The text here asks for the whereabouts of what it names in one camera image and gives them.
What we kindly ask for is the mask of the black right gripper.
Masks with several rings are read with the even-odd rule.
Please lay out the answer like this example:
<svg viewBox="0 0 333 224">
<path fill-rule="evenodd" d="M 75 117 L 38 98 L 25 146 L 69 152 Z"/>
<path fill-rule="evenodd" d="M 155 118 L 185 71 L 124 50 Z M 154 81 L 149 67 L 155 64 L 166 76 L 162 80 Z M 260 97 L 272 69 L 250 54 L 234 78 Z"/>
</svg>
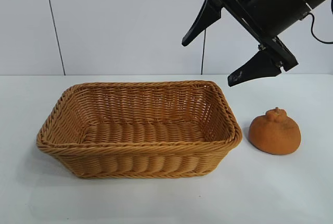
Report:
<svg viewBox="0 0 333 224">
<path fill-rule="evenodd" d="M 204 0 L 197 18 L 182 39 L 182 45 L 188 46 L 201 32 L 220 20 L 224 7 L 263 47 L 228 76 L 229 87 L 258 78 L 276 77 L 281 74 L 280 68 L 289 71 L 298 65 L 278 35 L 324 1 Z"/>
</svg>

